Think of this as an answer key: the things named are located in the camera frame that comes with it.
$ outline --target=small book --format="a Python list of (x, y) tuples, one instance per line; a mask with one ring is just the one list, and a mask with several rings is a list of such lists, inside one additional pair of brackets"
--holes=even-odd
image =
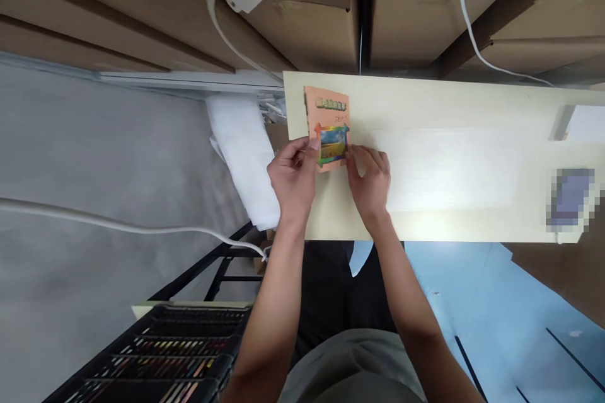
[(345, 164), (350, 143), (349, 97), (323, 88), (304, 87), (309, 136), (321, 141), (318, 171), (325, 172)]

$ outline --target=black plastic crate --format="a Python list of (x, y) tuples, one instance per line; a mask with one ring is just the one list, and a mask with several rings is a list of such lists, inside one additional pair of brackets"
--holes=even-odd
[(225, 386), (250, 308), (154, 307), (45, 403), (205, 403)]

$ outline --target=blue floor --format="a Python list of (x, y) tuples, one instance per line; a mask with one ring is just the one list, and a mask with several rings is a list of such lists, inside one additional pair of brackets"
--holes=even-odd
[(517, 388), (530, 403), (605, 402), (546, 328), (603, 384), (605, 331), (514, 264), (504, 246), (405, 246), (450, 349), (468, 372), (458, 336), (490, 403), (524, 403)]

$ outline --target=forearm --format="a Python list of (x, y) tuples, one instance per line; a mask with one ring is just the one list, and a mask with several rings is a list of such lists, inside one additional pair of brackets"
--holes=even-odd
[(441, 335), (391, 217), (385, 213), (372, 221), (368, 230), (378, 251), (389, 309), (402, 339)]
[(288, 374), (301, 311), (304, 225), (280, 220), (263, 283), (222, 401), (277, 400)]
[(428, 401), (481, 402), (481, 396), (447, 347), (390, 216), (387, 214), (368, 229), (378, 250), (389, 310)]

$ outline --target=white cable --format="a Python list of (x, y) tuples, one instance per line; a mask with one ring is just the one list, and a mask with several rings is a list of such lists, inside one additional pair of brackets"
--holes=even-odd
[(246, 63), (248, 63), (250, 66), (252, 66), (254, 69), (263, 72), (264, 74), (268, 75), (269, 77), (271, 77), (273, 80), (276, 80), (277, 82), (283, 84), (284, 80), (279, 77), (276, 76), (275, 74), (273, 74), (273, 72), (270, 72), (268, 70), (266, 70), (265, 68), (263, 68), (261, 65), (257, 64), (255, 61), (249, 59), (247, 56), (245, 56), (244, 54), (242, 54), (239, 50), (237, 50), (233, 44), (231, 44), (231, 42), (229, 42), (229, 40), (227, 39), (227, 37), (225, 36), (225, 34), (222, 32), (221, 27), (219, 26), (219, 21), (216, 18), (216, 10), (215, 10), (215, 5), (216, 5), (216, 0), (206, 0), (206, 6), (208, 7), (208, 13), (210, 14), (210, 18), (212, 19), (212, 23), (214, 24), (214, 28), (216, 28), (216, 31), (219, 32), (219, 35), (221, 36), (222, 40), (225, 41), (225, 44), (227, 46), (229, 46), (229, 48), (242, 60), (244, 60)]
[(33, 203), (32, 201), (25, 202), (21, 200), (10, 200), (9, 198), (0, 198), (0, 211), (43, 215), (46, 217), (73, 220), (75, 222), (98, 225), (99, 227), (105, 227), (112, 230), (139, 234), (164, 234), (191, 231), (207, 233), (220, 239), (222, 242), (226, 242), (230, 246), (243, 246), (247, 247), (248, 249), (252, 249), (263, 258), (263, 261), (267, 260), (267, 254), (265, 254), (260, 247), (250, 244), (249, 242), (232, 241), (228, 237), (204, 227), (141, 227), (140, 225), (127, 224), (126, 222), (120, 222), (119, 220), (102, 217), (97, 214), (77, 211), (70, 208), (60, 208), (52, 205), (44, 205), (42, 203)]
[(546, 85), (548, 85), (552, 88), (556, 88), (552, 83), (550, 83), (548, 81), (538, 79), (537, 77), (529, 76), (527, 74), (520, 74), (518, 72), (509, 71), (508, 69), (504, 69), (504, 68), (498, 67), (496, 65), (493, 65), (493, 64), (489, 63), (489, 61), (487, 61), (485, 58), (483, 58), (481, 52), (479, 51), (479, 48), (477, 47), (477, 42), (475, 41), (475, 34), (473, 33), (473, 25), (471, 24), (471, 20), (468, 17), (468, 11), (466, 10), (466, 2), (464, 0), (460, 0), (460, 7), (462, 8), (462, 15), (464, 16), (464, 22), (466, 22), (466, 27), (468, 29), (468, 36), (471, 38), (471, 43), (473, 44), (473, 49), (475, 50), (477, 57), (486, 66), (488, 66), (492, 69), (495, 69), (496, 71), (505, 72), (506, 74), (510, 74), (511, 76), (526, 77), (528, 79), (535, 80), (536, 82), (545, 83)]

